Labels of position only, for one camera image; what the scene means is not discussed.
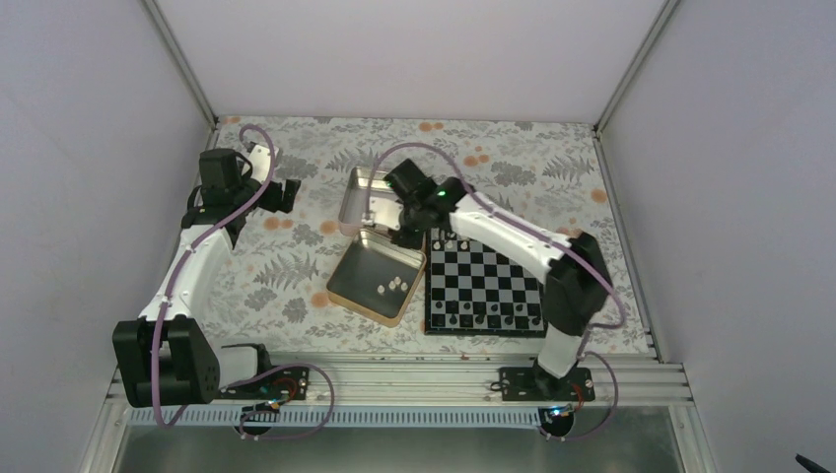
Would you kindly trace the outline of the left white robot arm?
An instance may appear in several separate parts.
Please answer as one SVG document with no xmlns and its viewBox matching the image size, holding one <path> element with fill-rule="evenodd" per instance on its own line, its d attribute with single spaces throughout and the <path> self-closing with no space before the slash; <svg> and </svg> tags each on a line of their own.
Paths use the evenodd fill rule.
<svg viewBox="0 0 836 473">
<path fill-rule="evenodd" d="M 301 187 L 276 182 L 278 154 L 251 143 L 242 154 L 217 148 L 200 154 L 199 184 L 180 221 L 178 248 L 164 282 L 137 318 L 112 333 L 129 404 L 150 408 L 208 404 L 222 380 L 222 365 L 197 321 L 223 264 L 256 209 L 288 214 Z"/>
</svg>

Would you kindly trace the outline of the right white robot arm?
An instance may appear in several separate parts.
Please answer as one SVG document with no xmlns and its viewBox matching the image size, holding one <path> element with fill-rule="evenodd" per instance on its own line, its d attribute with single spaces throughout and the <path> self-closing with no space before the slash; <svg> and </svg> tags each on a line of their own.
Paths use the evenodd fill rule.
<svg viewBox="0 0 836 473">
<path fill-rule="evenodd" d="M 383 180 L 403 206 L 396 244 L 409 247 L 429 229 L 447 230 L 489 246 L 537 279 L 546 335 L 533 385 L 544 400 L 562 398 L 572 387 L 570 371 L 582 356 L 592 318 L 613 290 L 597 240 L 540 229 L 458 177 L 436 182 L 411 160 Z"/>
</svg>

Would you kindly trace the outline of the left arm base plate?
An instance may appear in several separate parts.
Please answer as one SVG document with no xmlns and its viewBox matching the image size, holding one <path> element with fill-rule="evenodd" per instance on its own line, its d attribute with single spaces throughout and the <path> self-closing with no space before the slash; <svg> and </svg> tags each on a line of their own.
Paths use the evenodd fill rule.
<svg viewBox="0 0 836 473">
<path fill-rule="evenodd" d="M 219 392 L 220 399 L 234 400 L 305 400 L 310 370 L 304 367 L 290 367 L 250 382 Z"/>
</svg>

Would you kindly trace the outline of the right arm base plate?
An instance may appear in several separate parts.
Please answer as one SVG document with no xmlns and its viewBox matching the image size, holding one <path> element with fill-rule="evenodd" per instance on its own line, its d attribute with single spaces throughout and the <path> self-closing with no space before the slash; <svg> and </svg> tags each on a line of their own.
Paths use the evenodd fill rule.
<svg viewBox="0 0 836 473">
<path fill-rule="evenodd" d="M 572 367 L 563 377 L 555 377 L 540 367 L 504 367 L 489 389 L 499 392 L 506 402 L 587 402 L 595 401 L 589 369 Z"/>
</svg>

